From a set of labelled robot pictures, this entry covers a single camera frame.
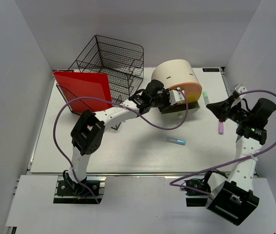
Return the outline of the green highlighter pen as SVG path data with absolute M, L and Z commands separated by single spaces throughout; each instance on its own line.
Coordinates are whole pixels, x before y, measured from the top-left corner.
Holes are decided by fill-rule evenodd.
M 203 99 L 204 99 L 205 106 L 207 106 L 209 104 L 208 93 L 206 91 L 203 91 L 202 96 L 203 96 Z

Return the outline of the red A4 file folder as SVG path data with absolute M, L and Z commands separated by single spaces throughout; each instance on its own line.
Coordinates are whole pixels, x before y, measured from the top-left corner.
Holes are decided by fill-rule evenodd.
M 112 107 L 106 103 L 112 101 L 107 74 L 56 71 L 53 75 L 66 102 L 89 97 L 69 104 L 72 113 L 80 115 L 86 110 L 97 112 Z

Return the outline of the orange top drawer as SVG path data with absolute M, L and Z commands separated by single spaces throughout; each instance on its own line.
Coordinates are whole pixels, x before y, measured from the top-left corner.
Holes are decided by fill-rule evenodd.
M 184 82 L 180 84 L 175 84 L 169 87 L 169 90 L 174 90 L 176 88 L 181 88 L 185 91 L 186 96 L 194 96 L 196 99 L 202 94 L 202 87 L 197 82 Z

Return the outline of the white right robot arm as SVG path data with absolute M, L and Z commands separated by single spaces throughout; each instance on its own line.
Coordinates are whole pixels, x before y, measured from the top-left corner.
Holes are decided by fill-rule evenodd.
M 219 121 L 232 120 L 238 126 L 236 133 L 236 162 L 229 176 L 219 171 L 209 172 L 202 181 L 202 190 L 209 194 L 206 208 L 234 225 L 240 225 L 258 206 L 259 198 L 253 194 L 253 177 L 257 158 L 266 142 L 265 126 L 276 110 L 276 104 L 260 98 L 251 110 L 244 110 L 232 98 L 207 106 Z

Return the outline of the blue clear highlighter pen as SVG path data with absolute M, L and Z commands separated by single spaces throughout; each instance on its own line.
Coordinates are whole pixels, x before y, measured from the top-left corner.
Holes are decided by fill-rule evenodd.
M 177 139 L 177 138 L 172 138 L 172 137 L 167 137 L 166 138 L 167 142 L 178 144 L 178 145 L 186 145 L 186 141 L 183 139 Z

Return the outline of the pale green bottom drawer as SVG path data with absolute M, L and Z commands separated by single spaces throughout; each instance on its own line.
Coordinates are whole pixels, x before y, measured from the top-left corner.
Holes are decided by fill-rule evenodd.
M 188 115 L 191 115 L 200 109 L 198 102 L 191 102 L 187 105 L 186 103 L 182 103 L 163 108 L 160 110 L 160 113 L 165 120 L 181 120 L 186 113 L 186 107 L 188 108 Z

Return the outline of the yellow drawer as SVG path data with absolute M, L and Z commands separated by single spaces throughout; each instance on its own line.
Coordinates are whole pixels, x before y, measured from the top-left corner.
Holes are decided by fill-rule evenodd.
M 186 100 L 189 102 L 189 103 L 192 103 L 192 102 L 197 102 L 199 100 L 199 98 L 201 97 L 201 93 L 187 93 L 186 95 Z

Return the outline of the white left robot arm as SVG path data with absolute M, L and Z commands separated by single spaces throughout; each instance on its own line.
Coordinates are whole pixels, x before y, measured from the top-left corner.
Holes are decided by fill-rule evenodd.
M 160 110 L 169 107 L 172 97 L 172 92 L 160 81 L 153 80 L 118 106 L 98 112 L 84 111 L 71 131 L 72 166 L 64 174 L 68 189 L 75 195 L 85 190 L 90 156 L 98 150 L 106 130 L 139 114 L 146 114 L 153 107 Z

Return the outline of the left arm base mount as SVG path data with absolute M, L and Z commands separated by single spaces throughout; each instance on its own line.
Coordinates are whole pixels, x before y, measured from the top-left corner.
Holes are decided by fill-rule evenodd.
M 86 180 L 86 185 L 96 196 L 98 203 L 104 194 L 105 182 L 102 180 Z M 84 186 L 78 185 L 74 190 L 64 179 L 58 179 L 53 199 L 54 204 L 94 204 L 98 205 L 92 193 Z

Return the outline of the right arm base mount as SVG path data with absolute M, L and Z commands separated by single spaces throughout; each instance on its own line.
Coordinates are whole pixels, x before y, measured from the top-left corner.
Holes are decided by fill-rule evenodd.
M 219 176 L 220 179 L 228 179 L 228 176 L 225 173 L 214 169 L 205 173 L 203 178 L 187 179 L 182 185 L 211 193 L 211 188 L 208 185 L 208 182 L 211 181 L 211 176 Z M 204 207 L 206 205 L 208 195 L 185 187 L 181 187 L 181 190 L 186 191 L 185 195 L 187 207 Z

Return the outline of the pink highlighter pen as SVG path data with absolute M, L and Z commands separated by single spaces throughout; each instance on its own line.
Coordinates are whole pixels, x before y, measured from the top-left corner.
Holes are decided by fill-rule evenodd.
M 219 124 L 218 124 L 218 133 L 219 133 L 219 135 L 223 135 L 224 134 L 224 123 L 222 121 L 219 121 Z

